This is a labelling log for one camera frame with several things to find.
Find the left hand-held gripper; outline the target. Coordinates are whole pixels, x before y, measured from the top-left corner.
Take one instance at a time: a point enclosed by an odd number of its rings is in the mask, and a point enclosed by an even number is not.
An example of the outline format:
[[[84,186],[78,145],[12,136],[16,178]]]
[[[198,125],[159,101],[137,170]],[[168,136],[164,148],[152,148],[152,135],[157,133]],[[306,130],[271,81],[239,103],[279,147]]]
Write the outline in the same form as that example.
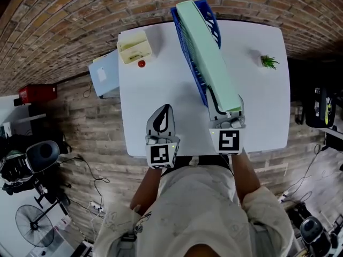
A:
[[[146,125],[146,159],[152,169],[171,169],[175,165],[180,139],[174,137],[174,113],[170,104],[158,108]]]

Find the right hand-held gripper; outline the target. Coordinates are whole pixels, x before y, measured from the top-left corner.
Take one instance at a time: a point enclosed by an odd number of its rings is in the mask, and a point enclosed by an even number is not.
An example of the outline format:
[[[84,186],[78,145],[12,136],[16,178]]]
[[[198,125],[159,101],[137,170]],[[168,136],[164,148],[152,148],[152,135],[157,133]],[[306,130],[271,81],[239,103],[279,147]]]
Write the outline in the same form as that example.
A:
[[[219,109],[214,92],[206,87],[207,107],[213,126],[209,129],[214,149],[217,154],[238,155],[243,150],[245,135],[244,101],[239,95],[241,105],[234,109],[231,118]]]

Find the mint green folder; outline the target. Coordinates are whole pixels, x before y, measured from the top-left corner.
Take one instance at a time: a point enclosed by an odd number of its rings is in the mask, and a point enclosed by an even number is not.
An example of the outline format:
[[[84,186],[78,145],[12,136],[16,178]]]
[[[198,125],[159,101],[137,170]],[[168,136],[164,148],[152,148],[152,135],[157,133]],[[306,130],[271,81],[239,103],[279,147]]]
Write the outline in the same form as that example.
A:
[[[215,42],[204,18],[194,1],[176,4],[183,28],[187,32],[187,43],[191,44],[191,57],[206,83],[214,92],[219,108],[233,112],[239,108],[239,94],[229,75],[221,50]]]

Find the blue mesh file holder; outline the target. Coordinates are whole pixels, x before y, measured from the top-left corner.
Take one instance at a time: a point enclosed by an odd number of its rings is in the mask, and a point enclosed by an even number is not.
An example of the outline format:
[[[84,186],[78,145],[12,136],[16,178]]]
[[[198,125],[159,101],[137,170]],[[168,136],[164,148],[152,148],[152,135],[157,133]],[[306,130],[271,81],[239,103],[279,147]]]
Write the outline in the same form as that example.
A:
[[[198,0],[198,1],[195,1],[195,5],[199,10],[200,15],[204,18],[205,23],[208,26],[208,29],[210,30],[210,33],[212,34],[218,47],[221,48],[221,35],[220,35],[219,26],[218,26],[215,14],[213,13],[209,4],[207,3],[206,0]],[[188,66],[191,70],[193,78],[196,82],[196,85],[200,93],[200,97],[202,98],[202,102],[206,107],[208,107],[207,98],[206,98],[206,83],[204,79],[202,78],[200,72],[198,71],[191,57],[191,44],[187,43],[187,37],[188,37],[187,32],[183,28],[182,21],[177,13],[176,7],[172,7],[170,11],[173,17],[174,25],[176,27],[176,32],[178,35],[178,39],[179,39],[184,57],[188,63]]]

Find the person's right forearm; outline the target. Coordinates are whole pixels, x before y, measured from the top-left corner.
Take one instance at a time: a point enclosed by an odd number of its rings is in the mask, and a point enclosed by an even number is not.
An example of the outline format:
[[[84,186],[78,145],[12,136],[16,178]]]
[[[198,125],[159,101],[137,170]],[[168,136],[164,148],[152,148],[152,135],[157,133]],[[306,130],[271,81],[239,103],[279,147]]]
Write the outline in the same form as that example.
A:
[[[260,181],[244,149],[241,154],[232,156],[232,171],[237,196],[242,204],[246,195],[261,187]]]

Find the person's left forearm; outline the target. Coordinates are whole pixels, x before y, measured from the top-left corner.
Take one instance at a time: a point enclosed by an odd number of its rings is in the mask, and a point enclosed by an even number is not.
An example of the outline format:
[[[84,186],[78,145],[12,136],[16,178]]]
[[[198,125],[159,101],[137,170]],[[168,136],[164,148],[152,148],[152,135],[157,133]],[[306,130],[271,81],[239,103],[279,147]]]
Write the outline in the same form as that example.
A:
[[[157,199],[161,175],[161,169],[149,168],[147,170],[131,200],[130,209],[134,210],[141,216],[146,213]]]

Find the cream desk organizer box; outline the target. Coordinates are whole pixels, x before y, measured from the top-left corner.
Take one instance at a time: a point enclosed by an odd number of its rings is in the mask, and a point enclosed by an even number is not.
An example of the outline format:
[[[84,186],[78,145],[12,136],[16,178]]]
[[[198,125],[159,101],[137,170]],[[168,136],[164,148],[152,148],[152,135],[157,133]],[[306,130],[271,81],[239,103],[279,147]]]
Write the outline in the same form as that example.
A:
[[[147,59],[153,54],[145,31],[123,36],[117,42],[117,50],[125,65]]]

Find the white table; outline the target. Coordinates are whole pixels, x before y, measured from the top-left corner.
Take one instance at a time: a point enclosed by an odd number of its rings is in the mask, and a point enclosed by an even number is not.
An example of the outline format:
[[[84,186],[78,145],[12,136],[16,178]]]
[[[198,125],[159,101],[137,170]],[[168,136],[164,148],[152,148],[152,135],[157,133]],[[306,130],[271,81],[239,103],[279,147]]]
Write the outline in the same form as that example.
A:
[[[287,145],[290,119],[290,84],[282,32],[272,26],[241,21],[218,21],[221,53],[244,101],[247,152]],[[210,119],[181,50],[173,22],[144,27],[156,56],[140,68],[118,67],[126,149],[129,155],[146,154],[146,123],[164,104],[173,109],[181,156],[212,155]],[[276,70],[261,67],[259,56],[274,57]]]

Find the person's black shorts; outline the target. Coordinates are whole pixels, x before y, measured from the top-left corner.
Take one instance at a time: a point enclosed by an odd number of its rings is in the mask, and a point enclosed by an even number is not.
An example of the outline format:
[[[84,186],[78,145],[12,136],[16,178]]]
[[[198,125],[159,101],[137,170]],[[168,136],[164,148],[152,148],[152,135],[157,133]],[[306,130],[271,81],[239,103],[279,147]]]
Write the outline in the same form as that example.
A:
[[[192,156],[178,156],[175,161],[174,169],[189,166]],[[198,156],[198,165],[217,165],[230,169],[229,158],[225,155],[201,155]]]

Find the small potted green plant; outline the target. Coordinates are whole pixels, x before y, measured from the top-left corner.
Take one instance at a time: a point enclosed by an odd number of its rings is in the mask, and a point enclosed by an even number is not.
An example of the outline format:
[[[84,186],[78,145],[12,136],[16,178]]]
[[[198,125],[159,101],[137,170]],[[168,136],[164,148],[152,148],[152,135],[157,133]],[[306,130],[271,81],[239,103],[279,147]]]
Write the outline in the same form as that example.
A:
[[[279,64],[279,62],[277,62],[274,57],[270,57],[269,55],[259,56],[259,62],[261,67],[273,70],[276,70],[276,66]]]

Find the person's white shirt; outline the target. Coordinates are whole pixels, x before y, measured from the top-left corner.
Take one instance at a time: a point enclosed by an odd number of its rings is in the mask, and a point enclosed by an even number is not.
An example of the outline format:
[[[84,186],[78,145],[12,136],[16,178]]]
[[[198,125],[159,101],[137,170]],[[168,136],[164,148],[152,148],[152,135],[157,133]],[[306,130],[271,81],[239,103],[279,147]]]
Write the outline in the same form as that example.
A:
[[[294,231],[266,187],[239,202],[234,177],[216,165],[183,167],[161,178],[144,215],[114,204],[94,245],[94,257],[184,257],[205,244],[220,257],[286,257]]]

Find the yellow-green item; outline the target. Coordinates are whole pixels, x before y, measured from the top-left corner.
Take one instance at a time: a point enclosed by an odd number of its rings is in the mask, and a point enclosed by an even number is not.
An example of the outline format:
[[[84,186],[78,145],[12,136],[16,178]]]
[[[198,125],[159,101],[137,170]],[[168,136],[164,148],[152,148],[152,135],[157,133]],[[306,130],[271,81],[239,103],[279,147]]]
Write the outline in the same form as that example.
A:
[[[328,126],[329,124],[329,115],[331,114],[332,111],[332,103],[331,103],[331,99],[329,97],[326,98],[325,101],[325,114],[324,114],[324,122],[325,125]]]

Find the dark grey padded seat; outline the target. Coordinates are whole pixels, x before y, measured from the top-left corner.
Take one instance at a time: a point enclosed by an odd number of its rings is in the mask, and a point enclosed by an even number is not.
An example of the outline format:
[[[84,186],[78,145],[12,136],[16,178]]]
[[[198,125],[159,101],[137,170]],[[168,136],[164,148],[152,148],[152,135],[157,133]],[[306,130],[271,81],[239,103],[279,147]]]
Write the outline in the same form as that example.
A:
[[[59,157],[59,147],[54,141],[41,141],[26,150],[26,160],[33,173],[38,173],[55,164]]]

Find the red plastic crate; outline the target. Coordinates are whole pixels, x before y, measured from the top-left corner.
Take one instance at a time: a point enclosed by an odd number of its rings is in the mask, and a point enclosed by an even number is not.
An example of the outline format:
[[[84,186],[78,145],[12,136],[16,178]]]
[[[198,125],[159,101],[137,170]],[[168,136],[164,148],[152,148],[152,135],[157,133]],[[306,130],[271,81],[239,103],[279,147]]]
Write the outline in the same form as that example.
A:
[[[32,84],[19,90],[22,104],[51,101],[57,98],[57,87],[52,84]]]

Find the grey mesh backpack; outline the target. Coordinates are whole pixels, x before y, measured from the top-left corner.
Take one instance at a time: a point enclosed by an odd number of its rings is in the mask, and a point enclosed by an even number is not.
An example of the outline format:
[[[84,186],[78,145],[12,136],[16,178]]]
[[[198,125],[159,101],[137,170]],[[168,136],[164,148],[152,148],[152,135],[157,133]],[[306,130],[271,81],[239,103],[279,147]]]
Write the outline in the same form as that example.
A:
[[[11,150],[0,160],[0,178],[7,185],[14,185],[28,181],[33,171],[28,165],[25,153]]]

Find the black floor fan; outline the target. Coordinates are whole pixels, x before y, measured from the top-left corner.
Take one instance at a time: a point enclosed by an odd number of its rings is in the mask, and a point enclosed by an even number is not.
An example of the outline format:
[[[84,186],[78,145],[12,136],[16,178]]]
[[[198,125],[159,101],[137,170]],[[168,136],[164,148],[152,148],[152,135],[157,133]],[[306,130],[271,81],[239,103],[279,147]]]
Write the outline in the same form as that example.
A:
[[[17,229],[34,247],[48,247],[54,241],[54,227],[47,213],[32,205],[20,206],[16,211]]]

